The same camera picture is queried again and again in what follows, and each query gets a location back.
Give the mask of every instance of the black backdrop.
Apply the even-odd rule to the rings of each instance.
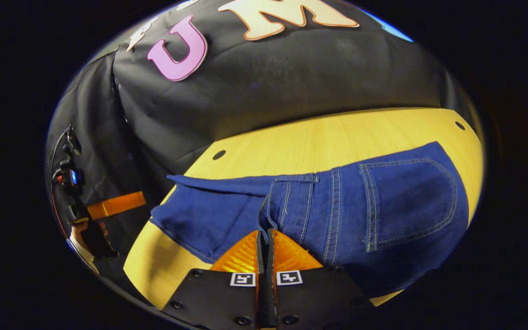
[[[359,3],[440,58],[494,113],[489,181],[449,261],[364,327],[528,329],[528,1]],[[44,142],[72,76],[120,32],[168,6],[0,2],[0,328],[167,329],[103,286],[63,241],[43,184]]]

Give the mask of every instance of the yellow table surface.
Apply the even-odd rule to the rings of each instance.
[[[185,175],[216,180],[328,171],[434,141],[444,148],[462,178],[469,226],[480,197],[484,153],[472,128],[448,109],[352,111],[240,134],[213,142]],[[225,155],[213,160],[221,150]],[[130,250],[124,271],[141,294],[162,309],[191,268],[210,267],[148,222]],[[377,306],[400,292],[370,300]]]

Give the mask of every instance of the blue fabric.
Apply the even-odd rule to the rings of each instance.
[[[151,222],[202,261],[275,228],[343,265],[370,297],[438,268],[468,225],[466,192],[437,142],[306,175],[168,178],[176,190]]]

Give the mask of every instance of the black handle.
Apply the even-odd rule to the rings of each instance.
[[[119,255],[117,251],[111,248],[109,242],[103,235],[103,230],[101,230],[99,223],[96,221],[88,220],[87,229],[83,230],[81,235],[82,240],[84,241],[84,244],[87,245],[89,252],[98,261],[113,259]]]

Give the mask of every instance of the letter m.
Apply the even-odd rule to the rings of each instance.
[[[234,12],[247,27],[243,37],[246,40],[259,40],[279,34],[285,29],[282,23],[268,21],[264,13],[304,27],[307,23],[304,8],[313,14],[313,21],[320,25],[349,28],[360,26],[321,0],[235,0],[218,10]]]

